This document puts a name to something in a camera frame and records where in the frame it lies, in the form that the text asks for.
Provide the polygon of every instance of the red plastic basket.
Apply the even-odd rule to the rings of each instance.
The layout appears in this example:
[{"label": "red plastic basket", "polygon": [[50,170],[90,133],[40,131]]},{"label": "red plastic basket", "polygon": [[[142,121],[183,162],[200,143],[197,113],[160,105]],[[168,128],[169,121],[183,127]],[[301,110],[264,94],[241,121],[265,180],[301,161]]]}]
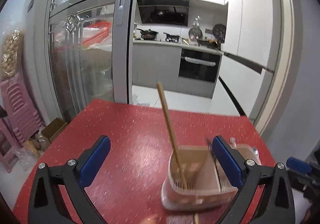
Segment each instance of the red plastic basket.
[{"label": "red plastic basket", "polygon": [[95,36],[84,40],[82,42],[82,46],[89,47],[92,44],[100,43],[101,41],[103,41],[105,38],[107,38],[109,36],[109,31],[110,31],[111,25],[112,25],[112,23],[110,23],[110,22],[101,21],[101,22],[97,22],[95,24],[87,26],[87,28],[99,28],[101,30]]}]

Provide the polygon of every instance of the oven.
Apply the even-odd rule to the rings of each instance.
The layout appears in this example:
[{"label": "oven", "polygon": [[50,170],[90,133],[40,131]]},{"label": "oven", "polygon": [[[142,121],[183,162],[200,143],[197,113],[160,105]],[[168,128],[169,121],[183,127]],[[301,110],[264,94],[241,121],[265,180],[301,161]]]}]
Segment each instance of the oven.
[{"label": "oven", "polygon": [[182,49],[179,77],[216,83],[221,54]]}]

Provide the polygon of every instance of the blue gripper pad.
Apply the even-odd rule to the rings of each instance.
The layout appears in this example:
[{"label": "blue gripper pad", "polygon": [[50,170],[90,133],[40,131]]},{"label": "blue gripper pad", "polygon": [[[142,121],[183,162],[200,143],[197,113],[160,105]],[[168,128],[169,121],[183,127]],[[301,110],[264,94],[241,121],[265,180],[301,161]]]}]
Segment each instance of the blue gripper pad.
[{"label": "blue gripper pad", "polygon": [[96,177],[102,163],[111,149],[111,142],[107,136],[101,136],[98,141],[83,152],[79,157],[79,179],[80,187],[88,187]]},{"label": "blue gripper pad", "polygon": [[215,137],[212,140],[212,150],[215,153],[223,171],[228,177],[230,184],[234,187],[241,188],[244,185],[242,180],[242,171],[239,165],[236,163],[236,160],[234,160],[232,155],[218,137]]},{"label": "blue gripper pad", "polygon": [[294,171],[297,171],[301,174],[308,174],[311,173],[312,167],[310,164],[305,163],[299,159],[296,159],[294,157],[290,157],[287,160],[287,166]]}]

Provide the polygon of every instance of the speckled red surface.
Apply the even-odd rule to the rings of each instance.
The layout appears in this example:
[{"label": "speckled red surface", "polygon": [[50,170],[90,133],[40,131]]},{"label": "speckled red surface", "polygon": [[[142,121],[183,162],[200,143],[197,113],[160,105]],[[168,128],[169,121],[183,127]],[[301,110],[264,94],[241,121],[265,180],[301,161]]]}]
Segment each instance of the speckled red surface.
[{"label": "speckled red surface", "polygon": [[[262,165],[274,166],[267,147],[246,117],[227,117],[170,111],[178,145],[206,145],[204,138],[222,135],[227,142],[247,143],[259,150]],[[138,224],[153,213],[160,224],[190,224],[192,215],[162,208],[160,190],[172,152],[161,109],[93,100],[40,158],[49,166],[78,158],[97,138],[111,139],[111,152],[86,192],[109,224]],[[27,223],[29,194],[36,166],[20,191],[14,214]],[[242,223],[247,223],[259,201],[258,189]],[[64,196],[74,221],[81,223],[70,199]],[[201,224],[214,224],[227,205],[199,214]]]}]

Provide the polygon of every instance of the oven handle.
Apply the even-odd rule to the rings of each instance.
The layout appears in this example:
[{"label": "oven handle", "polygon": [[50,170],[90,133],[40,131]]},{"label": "oven handle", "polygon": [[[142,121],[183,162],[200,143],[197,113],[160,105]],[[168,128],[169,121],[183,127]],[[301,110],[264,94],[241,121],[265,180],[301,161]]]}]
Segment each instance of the oven handle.
[{"label": "oven handle", "polygon": [[181,58],[187,62],[194,63],[194,64],[200,64],[200,65],[205,65],[210,67],[214,67],[216,65],[214,61],[199,60],[199,59],[194,59],[189,57],[181,57]]}]

